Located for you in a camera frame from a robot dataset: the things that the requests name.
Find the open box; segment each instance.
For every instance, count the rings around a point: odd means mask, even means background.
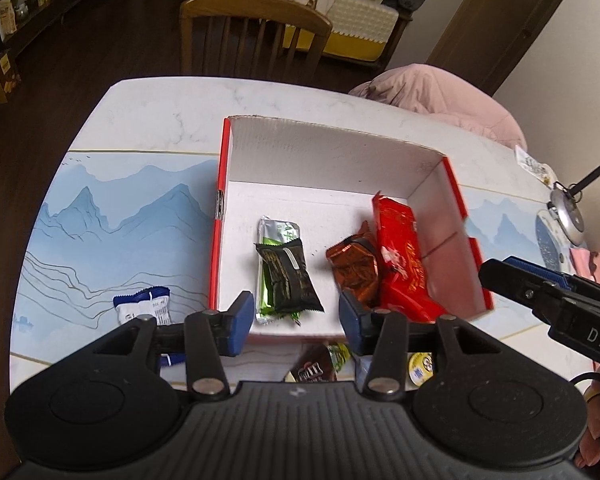
[[[338,289],[325,250],[373,226],[376,192],[414,212],[431,297],[473,319],[493,308],[478,280],[482,262],[464,232],[466,208],[448,158],[440,152],[363,132],[256,116],[224,122],[212,245],[211,308],[226,310],[256,290],[261,216],[299,225],[307,270],[324,307],[290,319],[254,321],[251,335],[342,338]]]

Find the pink jacket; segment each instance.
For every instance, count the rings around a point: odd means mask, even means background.
[[[525,136],[505,108],[441,68],[420,64],[394,68],[349,94],[425,114],[508,148],[518,144],[526,150]]]

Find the wooden chair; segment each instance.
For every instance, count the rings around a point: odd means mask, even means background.
[[[286,54],[283,80],[289,76],[298,45],[300,30],[305,29],[314,34],[314,40],[306,56],[304,70],[301,74],[301,83],[306,84],[314,76],[315,69],[320,61],[324,45],[331,33],[331,22],[315,10],[302,6],[289,0],[187,0],[180,6],[180,33],[182,40],[181,64],[182,74],[192,74],[192,31],[193,19],[207,16],[208,23],[205,33],[204,51],[202,55],[203,75],[224,75],[227,47],[230,37],[231,18],[242,19],[242,30],[238,41],[235,63],[230,70],[231,77],[240,76],[242,58],[244,57],[245,44],[250,20],[260,20],[258,36],[255,43],[251,66],[248,71],[250,78],[256,77],[262,43],[264,42],[265,29],[268,22],[276,23],[276,33],[267,65],[266,79],[271,80],[273,76],[276,58],[282,52],[282,41],[284,37],[285,24],[293,25],[296,30]],[[219,49],[218,73],[210,74],[210,62],[212,56],[215,59],[218,53],[212,53],[212,31],[214,17],[223,17],[222,38]]]

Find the metal screw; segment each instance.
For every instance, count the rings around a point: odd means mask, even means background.
[[[369,381],[369,389],[377,394],[394,394],[400,389],[400,383],[391,377],[376,377]]]
[[[195,381],[191,387],[199,394],[217,395],[224,390],[224,383],[220,379],[204,377]]]

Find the yellow cushion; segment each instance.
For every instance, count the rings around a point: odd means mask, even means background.
[[[284,48],[289,48],[291,39],[293,38],[296,28],[287,25],[285,27],[285,37],[282,41]],[[307,31],[301,30],[298,37],[298,46],[296,50],[303,52],[309,50],[314,35]],[[362,38],[354,38],[353,36],[344,36],[337,32],[332,32],[327,40],[327,45],[324,47],[325,54],[333,56],[349,57],[360,61],[375,61],[380,57],[384,50],[385,43],[377,43],[375,41],[364,40]]]

